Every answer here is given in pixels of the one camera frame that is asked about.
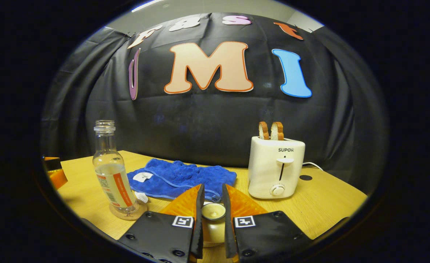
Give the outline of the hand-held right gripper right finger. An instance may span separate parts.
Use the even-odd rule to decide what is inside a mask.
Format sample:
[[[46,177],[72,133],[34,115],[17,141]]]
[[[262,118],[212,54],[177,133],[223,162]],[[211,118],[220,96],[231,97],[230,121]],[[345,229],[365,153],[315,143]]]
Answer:
[[[226,257],[234,263],[282,263],[312,240],[283,211],[268,212],[236,188],[224,184]]]

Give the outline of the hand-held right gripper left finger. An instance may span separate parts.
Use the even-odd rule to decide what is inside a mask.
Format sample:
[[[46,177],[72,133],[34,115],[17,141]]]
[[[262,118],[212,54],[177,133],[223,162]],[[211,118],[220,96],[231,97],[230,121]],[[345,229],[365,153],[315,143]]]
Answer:
[[[203,250],[204,194],[199,184],[158,213],[146,211],[118,242],[152,262],[196,263]]]

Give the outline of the cream teacup lid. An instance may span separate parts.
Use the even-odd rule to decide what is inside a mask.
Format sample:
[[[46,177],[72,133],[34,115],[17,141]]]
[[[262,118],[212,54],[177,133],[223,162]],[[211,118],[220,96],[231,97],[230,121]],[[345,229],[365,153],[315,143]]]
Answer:
[[[225,242],[226,208],[220,203],[204,202],[202,206],[203,247],[214,247]]]

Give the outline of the clear plastic water bottle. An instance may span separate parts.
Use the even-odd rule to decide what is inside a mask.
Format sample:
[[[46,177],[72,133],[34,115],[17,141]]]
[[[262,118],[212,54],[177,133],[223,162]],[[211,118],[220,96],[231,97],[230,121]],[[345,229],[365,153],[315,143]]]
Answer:
[[[130,216],[138,211],[139,205],[130,188],[123,157],[117,151],[115,122],[97,120],[93,130],[95,153],[92,163],[100,186],[112,208]]]

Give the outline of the round wooden coaster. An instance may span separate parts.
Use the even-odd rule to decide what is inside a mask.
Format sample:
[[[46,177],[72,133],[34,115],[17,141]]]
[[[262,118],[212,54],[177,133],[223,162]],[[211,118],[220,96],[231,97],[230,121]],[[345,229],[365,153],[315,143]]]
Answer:
[[[135,221],[138,220],[143,213],[148,211],[148,206],[146,203],[137,199],[135,203],[129,207],[116,207],[109,203],[109,209],[111,213],[119,219]]]

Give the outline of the blue towel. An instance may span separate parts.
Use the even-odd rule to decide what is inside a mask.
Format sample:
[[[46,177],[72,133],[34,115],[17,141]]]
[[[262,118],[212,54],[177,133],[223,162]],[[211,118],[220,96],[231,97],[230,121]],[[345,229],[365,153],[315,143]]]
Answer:
[[[152,198],[175,199],[199,184],[204,186],[204,198],[219,203],[224,184],[233,186],[235,172],[221,166],[199,167],[179,160],[168,162],[151,159],[143,168],[127,173],[131,189]]]

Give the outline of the cream toaster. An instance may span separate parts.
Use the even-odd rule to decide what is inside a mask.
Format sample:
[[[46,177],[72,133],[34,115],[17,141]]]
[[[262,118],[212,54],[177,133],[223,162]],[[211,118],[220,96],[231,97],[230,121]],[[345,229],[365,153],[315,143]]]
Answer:
[[[303,166],[305,143],[252,137],[248,165],[248,193],[254,198],[290,198]]]

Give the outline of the black backdrop cloth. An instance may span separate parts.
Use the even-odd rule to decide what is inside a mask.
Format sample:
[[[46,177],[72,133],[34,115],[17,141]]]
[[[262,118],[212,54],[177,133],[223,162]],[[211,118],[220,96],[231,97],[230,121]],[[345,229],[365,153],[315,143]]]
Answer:
[[[42,154],[95,150],[95,121],[115,121],[121,150],[245,167],[257,123],[283,123],[305,161],[371,193],[388,150],[380,85],[325,27],[202,13],[128,36],[102,28],[63,63],[41,115]]]

